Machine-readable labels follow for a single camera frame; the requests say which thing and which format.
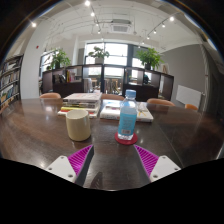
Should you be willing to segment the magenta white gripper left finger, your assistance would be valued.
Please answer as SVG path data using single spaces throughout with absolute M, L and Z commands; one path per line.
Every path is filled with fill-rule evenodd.
M 46 168 L 46 171 L 82 186 L 93 155 L 94 146 L 89 145 L 68 157 L 59 156 Z

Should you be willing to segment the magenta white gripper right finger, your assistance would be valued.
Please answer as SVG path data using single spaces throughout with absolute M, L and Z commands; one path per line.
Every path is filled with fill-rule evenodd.
M 180 167 L 169 157 L 165 155 L 157 156 L 138 145 L 134 145 L 134 147 L 140 158 L 143 169 L 151 182 L 155 182 L 180 170 Z

